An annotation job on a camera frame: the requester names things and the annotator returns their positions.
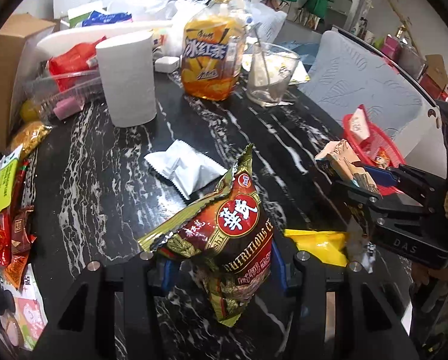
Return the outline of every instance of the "yellow fruit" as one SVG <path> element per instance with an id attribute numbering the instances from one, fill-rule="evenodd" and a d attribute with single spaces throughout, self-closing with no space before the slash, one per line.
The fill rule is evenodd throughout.
<path id="1" fill-rule="evenodd" d="M 29 99 L 22 103 L 19 115 L 21 115 L 21 119 L 26 123 L 39 120 L 39 112 L 34 102 Z"/>

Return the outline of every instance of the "blue package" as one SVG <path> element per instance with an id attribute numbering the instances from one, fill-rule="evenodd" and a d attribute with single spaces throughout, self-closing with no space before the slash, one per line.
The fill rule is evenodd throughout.
<path id="1" fill-rule="evenodd" d="M 130 13 L 110 13 L 109 15 L 92 11 L 86 20 L 82 21 L 82 27 L 89 27 L 100 24 L 113 24 L 121 21 L 128 21 L 132 19 Z"/>

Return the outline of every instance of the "cardboard box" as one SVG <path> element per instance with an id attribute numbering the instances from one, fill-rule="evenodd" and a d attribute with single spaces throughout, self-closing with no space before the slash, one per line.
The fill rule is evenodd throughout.
<path id="1" fill-rule="evenodd" d="M 37 71 L 37 42 L 51 34 L 54 26 L 51 21 L 22 14 L 12 15 L 0 30 L 0 152 L 6 150 L 25 100 L 22 81 Z"/>
<path id="2" fill-rule="evenodd" d="M 444 58 L 440 54 L 426 55 L 427 59 L 427 74 L 434 83 L 443 91 L 448 84 L 448 76 L 445 71 Z"/>

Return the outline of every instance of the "yellow plastic bag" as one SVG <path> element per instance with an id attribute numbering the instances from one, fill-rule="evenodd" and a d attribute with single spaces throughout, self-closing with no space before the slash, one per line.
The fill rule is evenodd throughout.
<path id="1" fill-rule="evenodd" d="M 285 229 L 284 236 L 291 238 L 300 251 L 313 254 L 324 264 L 345 267 L 349 263 L 341 252 L 346 244 L 347 233 Z"/>

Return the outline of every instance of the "metal screw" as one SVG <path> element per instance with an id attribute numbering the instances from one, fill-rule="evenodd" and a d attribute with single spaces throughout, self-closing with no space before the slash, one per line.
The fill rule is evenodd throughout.
<path id="1" fill-rule="evenodd" d="M 141 254 L 139 255 L 139 257 L 141 258 L 141 260 L 150 260 L 153 257 L 154 253 L 152 253 L 151 251 L 143 251 L 141 252 Z"/>
<path id="2" fill-rule="evenodd" d="M 352 261 L 349 263 L 349 269 L 352 272 L 359 272 L 362 270 L 362 264 L 356 261 Z"/>
<path id="3" fill-rule="evenodd" d="M 296 257 L 298 260 L 307 261 L 309 258 L 311 258 L 311 254 L 307 251 L 302 250 L 297 252 Z"/>
<path id="4" fill-rule="evenodd" d="M 87 264 L 87 269 L 94 272 L 101 268 L 101 263 L 99 261 L 91 261 Z"/>

